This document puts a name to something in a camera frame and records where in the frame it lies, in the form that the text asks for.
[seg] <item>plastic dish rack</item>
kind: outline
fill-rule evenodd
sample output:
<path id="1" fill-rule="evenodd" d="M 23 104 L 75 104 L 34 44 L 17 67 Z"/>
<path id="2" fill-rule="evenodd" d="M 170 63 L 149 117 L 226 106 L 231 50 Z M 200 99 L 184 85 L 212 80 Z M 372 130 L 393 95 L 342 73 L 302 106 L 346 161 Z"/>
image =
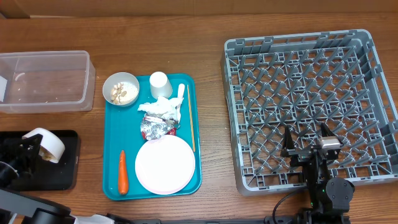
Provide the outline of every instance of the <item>plastic dish rack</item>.
<path id="1" fill-rule="evenodd" d="M 302 186 L 300 168 L 280 157 L 284 128 L 302 149 L 316 143 L 321 122 L 344 143 L 332 177 L 355 185 L 398 177 L 397 111 L 368 31 L 228 40 L 221 68 L 241 194 Z"/>

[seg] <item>wooden stick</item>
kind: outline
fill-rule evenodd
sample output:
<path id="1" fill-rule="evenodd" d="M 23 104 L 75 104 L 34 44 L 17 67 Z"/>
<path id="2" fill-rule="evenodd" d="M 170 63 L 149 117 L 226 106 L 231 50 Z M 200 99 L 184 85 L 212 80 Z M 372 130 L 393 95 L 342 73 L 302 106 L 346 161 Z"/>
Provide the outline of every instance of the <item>wooden stick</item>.
<path id="1" fill-rule="evenodd" d="M 192 133 L 192 149 L 195 152 L 195 135 L 193 134 L 193 121 L 192 121 L 192 108 L 191 108 L 191 96 L 189 94 L 189 85 L 187 85 L 188 91 L 188 106 L 189 106 L 189 118 L 191 120 L 191 133 Z"/>

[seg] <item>carrot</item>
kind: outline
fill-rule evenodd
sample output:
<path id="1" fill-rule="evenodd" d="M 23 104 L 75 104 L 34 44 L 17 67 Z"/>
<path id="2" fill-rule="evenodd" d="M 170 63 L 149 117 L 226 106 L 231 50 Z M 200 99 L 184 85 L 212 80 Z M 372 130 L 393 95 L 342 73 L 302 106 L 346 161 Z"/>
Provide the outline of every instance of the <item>carrot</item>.
<path id="1" fill-rule="evenodd" d="M 118 188 L 121 195 L 125 195 L 129 191 L 129 177 L 127 176 L 126 154 L 124 150 L 120 153 Z"/>

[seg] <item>cable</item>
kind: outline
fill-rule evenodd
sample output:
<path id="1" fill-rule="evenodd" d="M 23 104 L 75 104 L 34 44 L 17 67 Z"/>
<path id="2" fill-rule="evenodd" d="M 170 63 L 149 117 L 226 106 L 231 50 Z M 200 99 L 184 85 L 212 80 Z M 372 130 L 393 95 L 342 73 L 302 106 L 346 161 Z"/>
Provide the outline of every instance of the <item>cable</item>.
<path id="1" fill-rule="evenodd" d="M 302 190 L 305 190 L 305 189 L 307 189 L 307 187 L 302 187 L 302 188 L 299 188 L 299 189 L 297 189 L 297 190 L 295 190 L 295 191 L 289 193 L 288 195 L 286 195 L 285 197 L 283 197 L 283 198 L 275 205 L 274 211 L 272 211 L 272 219 L 273 219 L 273 221 L 274 221 L 275 224 L 278 224 L 278 222 L 276 221 L 276 218 L 275 218 L 275 213 L 276 213 L 276 210 L 277 210 L 278 206 L 281 205 L 281 203 L 282 203 L 284 200 L 288 199 L 288 198 L 291 197 L 291 196 L 297 195 L 298 193 L 300 193 Z"/>

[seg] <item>foil wrapper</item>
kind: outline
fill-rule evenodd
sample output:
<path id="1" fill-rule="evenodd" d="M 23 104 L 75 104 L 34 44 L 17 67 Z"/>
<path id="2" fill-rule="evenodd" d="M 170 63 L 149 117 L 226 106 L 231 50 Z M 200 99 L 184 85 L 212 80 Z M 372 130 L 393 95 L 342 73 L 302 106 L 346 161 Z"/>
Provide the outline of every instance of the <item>foil wrapper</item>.
<path id="1" fill-rule="evenodd" d="M 165 134 L 176 134 L 179 124 L 172 119 L 163 119 L 145 114 L 141 121 L 141 134 L 146 140 L 160 139 Z"/>

